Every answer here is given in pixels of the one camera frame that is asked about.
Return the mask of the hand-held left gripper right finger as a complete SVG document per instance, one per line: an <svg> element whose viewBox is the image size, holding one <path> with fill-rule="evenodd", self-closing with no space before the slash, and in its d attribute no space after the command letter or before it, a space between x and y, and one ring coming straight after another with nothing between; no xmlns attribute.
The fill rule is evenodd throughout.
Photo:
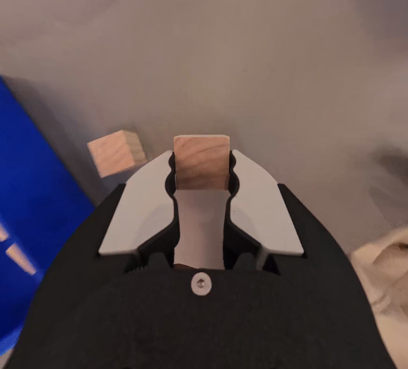
<svg viewBox="0 0 408 369"><path fill-rule="evenodd" d="M256 270L278 270L275 255L305 256L278 182L237 149L229 156L228 192L222 243L226 270L242 254L252 256Z"/></svg>

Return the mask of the person's beige clothing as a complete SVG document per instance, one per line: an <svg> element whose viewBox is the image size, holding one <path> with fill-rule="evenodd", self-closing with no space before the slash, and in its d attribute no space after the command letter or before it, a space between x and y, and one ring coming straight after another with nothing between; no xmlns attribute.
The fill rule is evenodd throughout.
<svg viewBox="0 0 408 369"><path fill-rule="evenodd" d="M350 256L383 342L397 368L408 367L408 229L391 231Z"/></svg>

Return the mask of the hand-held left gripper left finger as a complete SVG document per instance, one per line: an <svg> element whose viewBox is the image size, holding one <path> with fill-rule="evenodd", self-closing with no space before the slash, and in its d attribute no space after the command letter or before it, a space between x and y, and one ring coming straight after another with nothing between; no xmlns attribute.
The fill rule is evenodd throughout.
<svg viewBox="0 0 408 369"><path fill-rule="evenodd" d="M175 192L175 154L166 151L125 183L99 255L131 255L138 266L145 266L153 254L162 254L173 268L180 240Z"/></svg>

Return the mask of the blue plastic bin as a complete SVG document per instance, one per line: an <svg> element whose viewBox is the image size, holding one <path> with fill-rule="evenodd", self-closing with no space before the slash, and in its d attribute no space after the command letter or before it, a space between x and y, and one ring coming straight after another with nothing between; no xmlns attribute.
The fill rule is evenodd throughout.
<svg viewBox="0 0 408 369"><path fill-rule="evenodd" d="M95 209L6 82L0 81L1 355L12 349L46 270ZM5 253L17 244L37 272Z"/></svg>

